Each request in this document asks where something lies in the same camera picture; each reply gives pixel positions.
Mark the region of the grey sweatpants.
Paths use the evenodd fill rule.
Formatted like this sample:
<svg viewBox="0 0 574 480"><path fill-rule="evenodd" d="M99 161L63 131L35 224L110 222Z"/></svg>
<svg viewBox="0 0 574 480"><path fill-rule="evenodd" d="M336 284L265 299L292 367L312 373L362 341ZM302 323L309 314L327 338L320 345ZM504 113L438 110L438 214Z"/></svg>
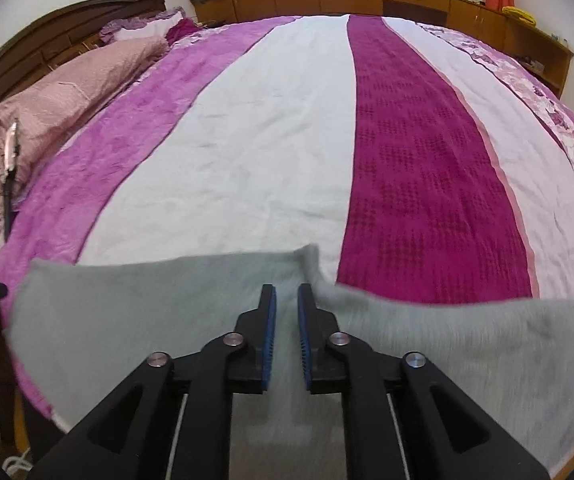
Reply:
<svg viewBox="0 0 574 480"><path fill-rule="evenodd" d="M305 391L297 290L375 350L424 353L544 466L574 444L574 301L515 300L429 307L336 285L314 245L294 252L186 257L125 266L37 260L6 333L23 373L57 422L79 422L149 353L196 352L277 291L269 391L234 403L235 479L341 479L338 396Z"/></svg>

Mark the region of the purple white striped bedspread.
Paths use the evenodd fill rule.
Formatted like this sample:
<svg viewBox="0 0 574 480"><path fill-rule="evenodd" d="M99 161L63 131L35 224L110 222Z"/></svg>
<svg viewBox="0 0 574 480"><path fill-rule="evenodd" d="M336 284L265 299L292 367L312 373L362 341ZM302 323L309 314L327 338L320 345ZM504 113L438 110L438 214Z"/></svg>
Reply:
<svg viewBox="0 0 574 480"><path fill-rule="evenodd" d="M0 280L319 248L415 304L574 300L574 113L508 56L402 18L205 32L42 165Z"/></svg>

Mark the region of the smartphone on black stand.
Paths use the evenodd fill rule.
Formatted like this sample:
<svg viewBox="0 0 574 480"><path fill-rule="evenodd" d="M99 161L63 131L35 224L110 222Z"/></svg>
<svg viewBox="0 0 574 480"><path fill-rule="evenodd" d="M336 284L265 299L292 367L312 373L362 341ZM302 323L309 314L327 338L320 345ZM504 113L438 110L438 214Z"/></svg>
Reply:
<svg viewBox="0 0 574 480"><path fill-rule="evenodd" d="M5 177L2 182L2 213L4 216L4 240L10 237L12 222L14 222L14 210L12 209L12 194L14 194L14 182L18 168L20 144L18 139L19 122L14 119L7 129L4 146L4 171Z"/></svg>

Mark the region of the pink quilted pillow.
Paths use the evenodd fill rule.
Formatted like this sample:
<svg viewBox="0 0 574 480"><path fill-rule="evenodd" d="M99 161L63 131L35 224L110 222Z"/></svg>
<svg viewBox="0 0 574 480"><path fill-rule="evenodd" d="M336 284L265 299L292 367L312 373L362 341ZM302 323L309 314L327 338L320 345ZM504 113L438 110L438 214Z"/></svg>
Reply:
<svg viewBox="0 0 574 480"><path fill-rule="evenodd" d="M37 168L168 48L159 36L119 40L79 55L0 102L0 210L5 134L11 126L17 127L20 145L14 184L20 192Z"/></svg>

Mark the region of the purple ruffled pillow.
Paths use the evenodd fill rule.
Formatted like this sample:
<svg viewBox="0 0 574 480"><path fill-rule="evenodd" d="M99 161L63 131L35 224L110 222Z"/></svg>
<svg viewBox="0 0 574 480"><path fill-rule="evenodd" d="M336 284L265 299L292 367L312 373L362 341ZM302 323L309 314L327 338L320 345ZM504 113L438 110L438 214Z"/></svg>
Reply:
<svg viewBox="0 0 574 480"><path fill-rule="evenodd" d="M162 11L153 16L135 16L135 18L120 18L104 25L99 32L103 44L112 42L161 37L172 46L177 40L199 32L201 27L185 15L179 6L171 10Z"/></svg>

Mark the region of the dark wooden headboard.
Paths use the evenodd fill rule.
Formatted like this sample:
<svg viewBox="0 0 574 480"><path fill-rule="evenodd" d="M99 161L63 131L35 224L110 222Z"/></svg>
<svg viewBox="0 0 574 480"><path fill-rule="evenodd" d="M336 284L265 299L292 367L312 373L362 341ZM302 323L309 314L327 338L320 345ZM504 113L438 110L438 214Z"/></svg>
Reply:
<svg viewBox="0 0 574 480"><path fill-rule="evenodd" d="M0 102L98 47L104 25L163 10L165 0L85 0L42 16L0 47Z"/></svg>

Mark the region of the wooden window cabinet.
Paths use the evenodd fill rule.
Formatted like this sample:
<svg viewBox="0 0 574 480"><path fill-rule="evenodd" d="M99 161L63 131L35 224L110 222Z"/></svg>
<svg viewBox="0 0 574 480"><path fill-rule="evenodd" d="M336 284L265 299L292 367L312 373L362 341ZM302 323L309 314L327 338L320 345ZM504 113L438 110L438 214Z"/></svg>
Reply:
<svg viewBox="0 0 574 480"><path fill-rule="evenodd" d="M515 58L556 96L574 52L542 30L468 0L191 0L198 21L220 26L283 15L363 14L406 18L464 32Z"/></svg>

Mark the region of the yellow cloth on cabinet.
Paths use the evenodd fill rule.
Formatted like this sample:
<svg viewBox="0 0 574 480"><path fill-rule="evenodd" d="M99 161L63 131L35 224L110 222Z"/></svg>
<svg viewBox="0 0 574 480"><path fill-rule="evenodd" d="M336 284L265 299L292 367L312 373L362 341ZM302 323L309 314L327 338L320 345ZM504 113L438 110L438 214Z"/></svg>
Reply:
<svg viewBox="0 0 574 480"><path fill-rule="evenodd" d="M525 10L516 8L516 6L503 6L502 13L529 26L537 26L537 20L533 15Z"/></svg>

